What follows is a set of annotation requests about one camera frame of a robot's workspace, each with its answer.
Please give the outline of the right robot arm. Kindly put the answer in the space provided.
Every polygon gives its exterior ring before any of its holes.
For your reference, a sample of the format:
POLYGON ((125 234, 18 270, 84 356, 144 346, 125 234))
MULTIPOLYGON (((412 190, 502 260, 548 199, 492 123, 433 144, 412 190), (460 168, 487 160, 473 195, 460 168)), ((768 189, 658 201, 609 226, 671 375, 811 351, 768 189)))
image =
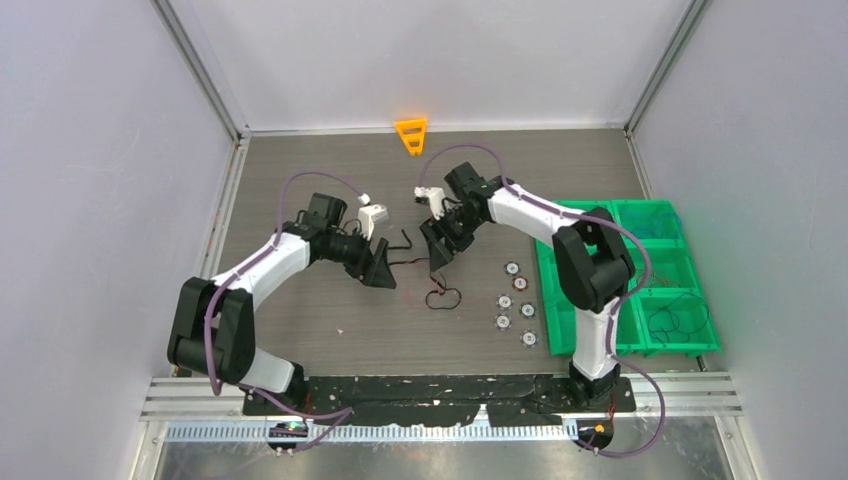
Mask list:
POLYGON ((552 249, 559 286, 576 312, 576 347, 569 363, 571 397, 584 410, 596 410, 620 376, 614 337, 618 307, 635 266, 618 225, 604 208, 564 209, 503 176, 490 180, 465 162, 445 181, 455 200, 440 187, 418 185, 417 202, 431 216, 420 226, 437 271, 474 241, 485 223, 521 231, 552 249))

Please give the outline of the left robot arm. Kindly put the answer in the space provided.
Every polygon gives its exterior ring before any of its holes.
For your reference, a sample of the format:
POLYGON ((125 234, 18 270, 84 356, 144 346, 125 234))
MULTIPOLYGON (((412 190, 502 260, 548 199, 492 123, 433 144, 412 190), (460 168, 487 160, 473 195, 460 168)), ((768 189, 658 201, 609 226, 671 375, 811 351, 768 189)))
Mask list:
POLYGON ((309 206, 285 221, 256 252, 211 279, 192 277, 181 287, 166 356, 180 368, 220 383, 259 388, 280 412, 298 412, 307 398, 301 365, 256 344, 255 313, 271 293, 317 261, 340 264, 362 285, 393 289, 388 242, 372 240, 388 217, 381 204, 365 203, 355 228, 342 227, 346 203, 313 194, 309 206))

